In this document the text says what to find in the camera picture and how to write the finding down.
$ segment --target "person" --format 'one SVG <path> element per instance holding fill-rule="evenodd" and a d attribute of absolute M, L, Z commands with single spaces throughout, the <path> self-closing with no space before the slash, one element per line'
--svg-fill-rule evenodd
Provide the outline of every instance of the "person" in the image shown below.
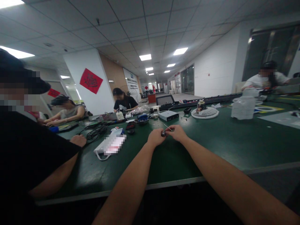
<path fill-rule="evenodd" d="M 242 91 L 246 88 L 274 88 L 288 84 L 288 82 L 289 78 L 277 72 L 277 63 L 269 61 L 261 66 L 258 74 L 246 81 L 242 87 Z"/>
<path fill-rule="evenodd" d="M 48 127 L 56 126 L 61 123 L 66 123 L 78 119 L 82 119 L 85 116 L 85 109 L 82 105 L 76 105 L 68 96 L 59 95 L 51 101 L 51 105 L 60 106 L 65 109 L 61 110 L 55 116 L 44 120 L 44 124 Z"/>
<path fill-rule="evenodd" d="M 233 165 L 190 139 L 180 125 L 167 135 L 188 151 L 207 182 L 244 224 L 300 224 L 300 217 Z M 153 130 L 117 181 L 93 224 L 132 224 L 147 185 L 151 158 L 166 137 Z"/>
<path fill-rule="evenodd" d="M 138 103 L 133 97 L 125 95 L 120 88 L 115 88 L 112 90 L 113 98 L 116 101 L 113 111 L 116 112 L 117 109 L 122 109 L 126 111 L 134 110 L 138 107 Z"/>
<path fill-rule="evenodd" d="M 86 143 L 80 135 L 67 141 L 26 116 L 34 111 L 24 103 L 27 96 L 46 93 L 50 87 L 0 49 L 0 192 L 5 205 L 1 219 L 8 221 L 3 224 L 33 219 L 27 213 L 34 208 L 33 198 L 54 194 L 63 186 Z"/>

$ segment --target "white t-shirt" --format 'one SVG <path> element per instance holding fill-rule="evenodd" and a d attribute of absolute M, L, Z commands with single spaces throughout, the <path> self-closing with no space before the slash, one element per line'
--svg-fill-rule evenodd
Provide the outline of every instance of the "white t-shirt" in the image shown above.
<path fill-rule="evenodd" d="M 280 72 L 276 72 L 275 77 L 278 82 L 278 85 L 284 85 L 285 82 L 287 82 L 289 80 L 289 78 L 287 78 L 285 75 L 283 75 Z M 271 87 L 269 78 L 261 77 L 261 75 L 259 75 L 259 74 L 256 74 L 253 77 L 249 78 L 246 81 L 246 83 L 244 84 L 243 88 L 248 87 L 250 85 L 254 86 L 255 88 L 270 88 Z"/>

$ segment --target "hand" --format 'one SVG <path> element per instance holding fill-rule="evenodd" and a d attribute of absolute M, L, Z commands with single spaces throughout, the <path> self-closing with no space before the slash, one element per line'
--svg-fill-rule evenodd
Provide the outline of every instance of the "hand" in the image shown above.
<path fill-rule="evenodd" d="M 70 142 L 80 147 L 83 147 L 87 143 L 87 139 L 82 134 L 75 135 L 74 137 L 71 138 Z"/>
<path fill-rule="evenodd" d="M 171 125 L 166 129 L 166 134 L 172 136 L 176 141 L 182 142 L 184 139 L 188 138 L 184 130 L 180 125 Z"/>
<path fill-rule="evenodd" d="M 49 122 L 49 123 L 47 123 L 46 125 L 47 125 L 47 127 L 52 127 L 52 126 L 56 126 L 56 125 L 58 125 L 58 124 L 61 124 L 61 123 L 63 123 L 64 121 L 63 120 L 54 120 L 54 121 L 52 121 L 52 122 Z"/>
<path fill-rule="evenodd" d="M 166 139 L 166 137 L 162 137 L 162 131 L 162 128 L 153 130 L 149 134 L 147 143 L 153 145 L 154 148 L 160 145 Z"/>

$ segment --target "doorway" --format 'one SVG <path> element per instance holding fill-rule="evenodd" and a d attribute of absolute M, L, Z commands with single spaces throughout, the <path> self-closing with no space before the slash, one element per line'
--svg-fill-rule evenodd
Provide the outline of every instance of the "doorway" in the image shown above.
<path fill-rule="evenodd" d="M 277 63 L 277 71 L 287 76 L 299 41 L 299 25 L 253 32 L 249 39 L 242 81 L 258 74 L 261 65 L 271 60 Z"/>
<path fill-rule="evenodd" d="M 180 72 L 181 93 L 194 95 L 194 65 Z"/>

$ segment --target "green table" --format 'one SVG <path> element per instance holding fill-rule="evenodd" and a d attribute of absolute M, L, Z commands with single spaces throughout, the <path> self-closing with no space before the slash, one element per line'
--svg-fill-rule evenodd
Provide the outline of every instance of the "green table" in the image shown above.
<path fill-rule="evenodd" d="M 298 100 L 278 100 L 300 103 Z M 286 104 L 270 102 L 264 103 L 264 105 L 285 110 L 261 115 L 292 110 L 292 107 Z M 230 117 L 230 108 L 219 108 L 219 115 L 208 120 L 194 119 L 191 114 L 184 116 L 183 109 L 174 110 L 179 113 L 179 118 L 169 122 L 154 119 L 144 126 L 137 124 L 135 134 L 127 135 L 120 152 L 111 156 L 107 161 L 100 161 L 93 153 L 104 137 L 86 146 L 79 154 L 69 179 L 59 192 L 47 199 L 37 201 L 37 204 L 47 205 L 108 196 L 126 167 L 146 143 L 149 133 L 153 129 L 165 128 L 163 124 L 168 126 L 180 124 L 190 138 L 246 174 L 300 165 L 299 129 L 258 119 L 258 115 L 255 115 L 252 120 L 239 121 Z M 117 126 L 125 129 L 126 125 L 118 124 Z M 77 127 L 75 130 L 60 134 L 60 136 L 70 139 L 81 129 L 82 127 Z M 153 154 L 146 189 L 203 180 L 202 174 L 185 148 L 172 137 L 168 137 Z"/>

